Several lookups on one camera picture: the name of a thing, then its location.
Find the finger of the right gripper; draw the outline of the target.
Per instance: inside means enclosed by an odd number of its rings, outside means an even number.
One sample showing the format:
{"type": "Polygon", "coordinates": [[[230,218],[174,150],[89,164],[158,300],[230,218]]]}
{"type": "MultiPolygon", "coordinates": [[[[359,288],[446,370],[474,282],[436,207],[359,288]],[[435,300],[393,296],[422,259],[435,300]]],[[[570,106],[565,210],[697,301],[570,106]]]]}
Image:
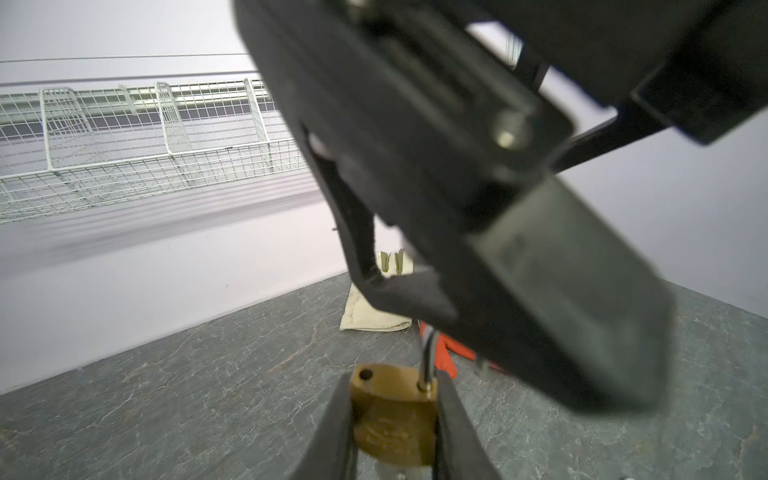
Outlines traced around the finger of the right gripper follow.
{"type": "Polygon", "coordinates": [[[376,308],[580,413],[666,399],[674,302],[550,169],[572,122],[442,1],[237,1],[376,308]]]}

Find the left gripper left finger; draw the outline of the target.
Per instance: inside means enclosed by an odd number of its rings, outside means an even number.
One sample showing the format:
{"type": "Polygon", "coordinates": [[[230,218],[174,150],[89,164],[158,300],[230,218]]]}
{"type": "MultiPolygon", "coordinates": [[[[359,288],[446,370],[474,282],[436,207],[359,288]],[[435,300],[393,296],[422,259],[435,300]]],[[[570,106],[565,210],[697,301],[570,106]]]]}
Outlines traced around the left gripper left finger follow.
{"type": "Polygon", "coordinates": [[[290,479],[357,478],[358,449],[353,439],[354,412],[349,388],[350,378],[350,372],[340,376],[319,426],[290,479]]]}

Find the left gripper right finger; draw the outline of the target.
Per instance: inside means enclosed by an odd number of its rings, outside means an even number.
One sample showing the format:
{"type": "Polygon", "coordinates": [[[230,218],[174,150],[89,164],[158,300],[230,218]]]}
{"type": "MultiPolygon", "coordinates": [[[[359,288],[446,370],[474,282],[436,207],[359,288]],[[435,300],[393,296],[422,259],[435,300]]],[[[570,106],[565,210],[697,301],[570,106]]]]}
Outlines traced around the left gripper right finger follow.
{"type": "Polygon", "coordinates": [[[453,380],[444,371],[438,381],[435,461],[432,478],[499,480],[500,473],[484,450],[453,380]]]}

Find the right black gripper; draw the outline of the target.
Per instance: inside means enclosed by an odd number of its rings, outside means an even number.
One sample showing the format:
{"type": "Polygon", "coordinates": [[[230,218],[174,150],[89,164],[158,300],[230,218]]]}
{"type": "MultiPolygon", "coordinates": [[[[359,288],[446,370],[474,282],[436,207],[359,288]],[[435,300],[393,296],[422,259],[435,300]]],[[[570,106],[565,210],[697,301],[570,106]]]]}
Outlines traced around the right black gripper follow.
{"type": "Polygon", "coordinates": [[[708,144],[767,106],[764,1],[442,1],[496,21],[603,106],[628,100],[708,144]]]}

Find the brass padlock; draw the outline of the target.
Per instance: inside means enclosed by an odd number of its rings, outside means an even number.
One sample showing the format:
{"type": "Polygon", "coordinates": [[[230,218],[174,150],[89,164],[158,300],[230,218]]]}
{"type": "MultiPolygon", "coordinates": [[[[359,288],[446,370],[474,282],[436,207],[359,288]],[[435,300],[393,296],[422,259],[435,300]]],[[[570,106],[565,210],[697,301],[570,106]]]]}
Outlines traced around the brass padlock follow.
{"type": "Polygon", "coordinates": [[[437,333],[428,327],[418,366],[364,364],[349,383],[357,448],[398,467],[433,466],[438,424],[437,333]]]}

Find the red rubber glove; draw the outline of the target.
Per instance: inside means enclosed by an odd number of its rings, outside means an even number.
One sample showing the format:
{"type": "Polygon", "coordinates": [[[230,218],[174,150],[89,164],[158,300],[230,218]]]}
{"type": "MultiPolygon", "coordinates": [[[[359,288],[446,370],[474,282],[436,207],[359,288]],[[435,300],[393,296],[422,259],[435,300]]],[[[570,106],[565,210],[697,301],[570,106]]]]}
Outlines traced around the red rubber glove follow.
{"type": "Polygon", "coordinates": [[[435,368],[445,372],[451,379],[455,379],[458,374],[453,354],[471,361],[477,358],[473,350],[443,333],[437,333],[435,340],[435,368]]]}

